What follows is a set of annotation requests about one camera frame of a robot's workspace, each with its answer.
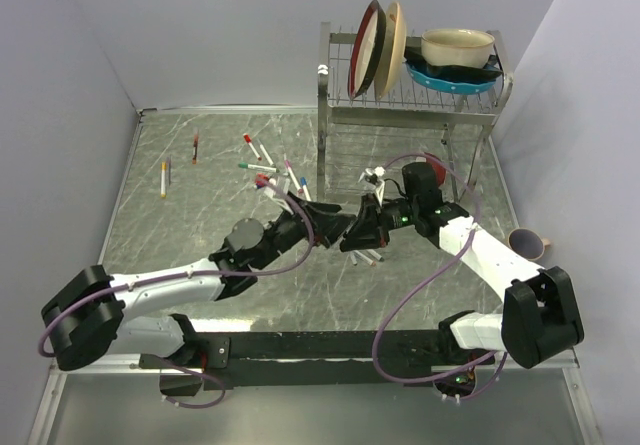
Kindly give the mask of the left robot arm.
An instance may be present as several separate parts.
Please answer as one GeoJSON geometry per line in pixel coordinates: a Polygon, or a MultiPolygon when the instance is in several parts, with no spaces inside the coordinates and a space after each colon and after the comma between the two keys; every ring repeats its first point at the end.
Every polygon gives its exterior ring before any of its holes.
{"type": "Polygon", "coordinates": [[[199,352],[192,326],[183,316],[153,320],[152,313],[238,296],[259,278],[276,275],[271,263],[299,242],[330,248],[354,220],[337,204],[287,194],[275,220],[239,220],[217,251],[190,264],[139,274],[89,266],[42,308],[45,332],[38,352],[55,359],[63,371],[113,353],[155,354],[187,366],[199,352]]]}

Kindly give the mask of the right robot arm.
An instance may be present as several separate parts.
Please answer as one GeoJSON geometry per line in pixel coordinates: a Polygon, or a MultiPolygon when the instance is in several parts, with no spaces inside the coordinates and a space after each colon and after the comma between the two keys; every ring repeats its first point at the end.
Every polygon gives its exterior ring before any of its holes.
{"type": "Polygon", "coordinates": [[[385,170],[366,169],[371,188],[340,244],[343,252],[382,248],[393,230],[413,227],[438,249],[461,261],[501,299],[499,314],[463,311],[439,324],[436,351],[460,363],[472,350],[505,352],[525,369],[584,339],[572,281],[559,267],[545,269],[484,230],[460,205],[444,200],[433,164],[402,169],[399,198],[384,197],[385,170]]]}

